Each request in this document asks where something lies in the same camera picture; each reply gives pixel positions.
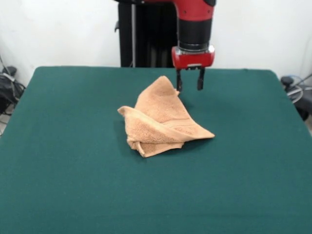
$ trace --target wire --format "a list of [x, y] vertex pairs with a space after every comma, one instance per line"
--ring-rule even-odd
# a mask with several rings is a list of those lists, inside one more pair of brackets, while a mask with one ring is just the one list
[[304, 82], [304, 81], [306, 81], [307, 79], [309, 79], [311, 77], [312, 77], [312, 74], [310, 74], [307, 77], [305, 77], [302, 81], [299, 81], [299, 82], [293, 84], [291, 87], [295, 87], [295, 86], [299, 85], [301, 82]]
[[2, 66], [3, 66], [3, 68], [6, 70], [6, 72], [7, 72], [9, 75], [11, 75], [11, 73], [10, 73], [9, 69], [8, 69], [8, 68], [4, 65], [4, 63], [3, 63], [3, 60], [2, 60], [1, 54], [0, 54], [0, 62], [1, 62], [1, 64], [2, 64]]
[[287, 75], [287, 77], [292, 77], [292, 78], [297, 78], [297, 79], [299, 79], [301, 82], [300, 83], [304, 83], [304, 80], [301, 78], [301, 77], [299, 77], [299, 76], [296, 76], [296, 75]]
[[294, 94], [300, 93], [300, 95], [295, 100], [292, 101], [292, 103], [294, 103], [294, 104], [301, 100], [301, 98], [303, 97], [304, 91], [312, 90], [312, 87], [307, 87], [307, 88], [302, 89], [301, 87], [296, 86], [296, 88], [297, 88], [296, 90], [293, 90], [293, 91], [287, 93], [287, 96], [289, 96], [289, 97], [294, 95]]

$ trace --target green table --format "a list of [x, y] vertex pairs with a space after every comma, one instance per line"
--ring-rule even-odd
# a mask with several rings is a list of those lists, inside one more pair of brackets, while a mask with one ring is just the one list
[[122, 105], [174, 69], [41, 67], [0, 140], [1, 234], [310, 234], [312, 141], [276, 76], [183, 72], [216, 134], [143, 159]]

